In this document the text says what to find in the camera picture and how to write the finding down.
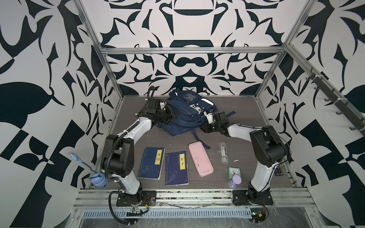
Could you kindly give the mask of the navy blue school backpack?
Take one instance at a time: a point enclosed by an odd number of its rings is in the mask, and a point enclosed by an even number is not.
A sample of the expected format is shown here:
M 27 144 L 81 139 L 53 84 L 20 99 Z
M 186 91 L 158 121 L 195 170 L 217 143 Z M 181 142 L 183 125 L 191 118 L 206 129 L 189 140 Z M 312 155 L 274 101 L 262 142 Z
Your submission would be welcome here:
M 205 149 L 210 149 L 210 146 L 198 137 L 196 129 L 201 129 L 201 126 L 207 122 L 207 114 L 219 112 L 217 106 L 194 91 L 174 90 L 165 102 L 167 108 L 171 111 L 171 119 L 167 123 L 157 122 L 156 126 L 162 128 L 171 136 L 191 132 L 194 138 L 203 144 Z M 235 112 L 232 111 L 226 115 L 230 117 L 234 114 Z

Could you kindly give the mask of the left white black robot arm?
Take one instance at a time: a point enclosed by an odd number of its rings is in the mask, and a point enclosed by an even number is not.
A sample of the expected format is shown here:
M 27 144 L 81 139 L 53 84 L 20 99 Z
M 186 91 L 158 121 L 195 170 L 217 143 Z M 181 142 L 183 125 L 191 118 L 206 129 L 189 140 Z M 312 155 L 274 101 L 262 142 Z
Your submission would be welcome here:
M 106 138 L 100 162 L 106 181 L 116 181 L 127 195 L 140 195 L 141 183 L 133 172 L 135 144 L 158 122 L 169 122 L 174 117 L 166 101 L 147 99 L 143 109 L 136 114 L 136 120 L 127 129 Z

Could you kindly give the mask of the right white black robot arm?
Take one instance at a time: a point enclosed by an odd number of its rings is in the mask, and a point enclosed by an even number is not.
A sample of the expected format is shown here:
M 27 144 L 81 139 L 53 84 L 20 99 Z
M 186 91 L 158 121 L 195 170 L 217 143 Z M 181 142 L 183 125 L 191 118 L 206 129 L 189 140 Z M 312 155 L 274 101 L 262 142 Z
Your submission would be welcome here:
M 290 149 L 285 145 L 284 139 L 271 125 L 254 127 L 230 123 L 224 112 L 205 116 L 207 123 L 201 126 L 205 133 L 219 132 L 227 137 L 251 142 L 258 164 L 248 187 L 248 199 L 253 202 L 268 196 L 276 167 L 285 162 L 284 158 L 290 157 Z

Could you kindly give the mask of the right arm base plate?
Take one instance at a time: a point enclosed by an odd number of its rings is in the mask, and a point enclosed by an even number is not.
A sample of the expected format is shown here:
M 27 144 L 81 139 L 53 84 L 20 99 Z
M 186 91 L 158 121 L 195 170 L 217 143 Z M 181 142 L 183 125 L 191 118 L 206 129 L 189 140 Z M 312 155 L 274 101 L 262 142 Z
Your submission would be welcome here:
M 263 192 L 255 190 L 233 190 L 232 202 L 235 206 L 241 205 L 269 205 L 274 204 L 270 189 Z

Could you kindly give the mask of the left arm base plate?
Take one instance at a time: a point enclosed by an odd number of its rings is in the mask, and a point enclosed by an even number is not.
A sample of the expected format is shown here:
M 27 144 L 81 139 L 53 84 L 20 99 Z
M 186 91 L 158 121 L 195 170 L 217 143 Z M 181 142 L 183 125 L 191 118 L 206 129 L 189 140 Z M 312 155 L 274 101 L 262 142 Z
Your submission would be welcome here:
M 117 197 L 117 207 L 132 207 L 155 205 L 157 192 L 156 191 L 139 191 L 135 195 L 122 193 Z

